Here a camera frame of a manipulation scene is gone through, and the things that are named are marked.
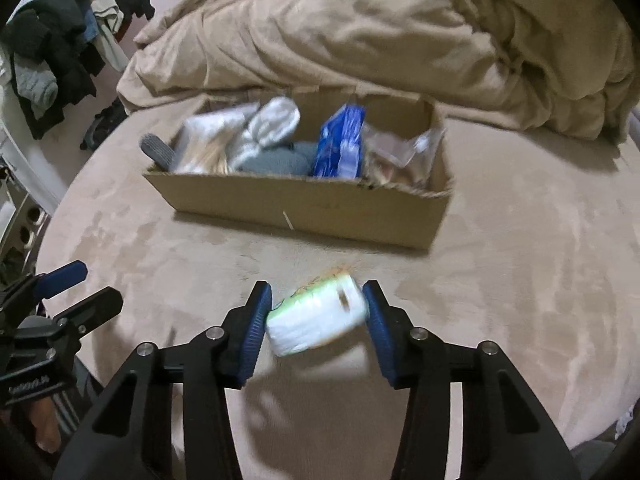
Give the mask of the person's left hand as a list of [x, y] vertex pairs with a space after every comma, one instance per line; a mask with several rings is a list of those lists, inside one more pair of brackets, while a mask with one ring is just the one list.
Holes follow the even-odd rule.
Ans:
[[20, 443], [36, 446], [48, 454], [61, 448], [62, 437], [51, 398], [2, 408], [1, 421], [8, 427], [10, 436]]

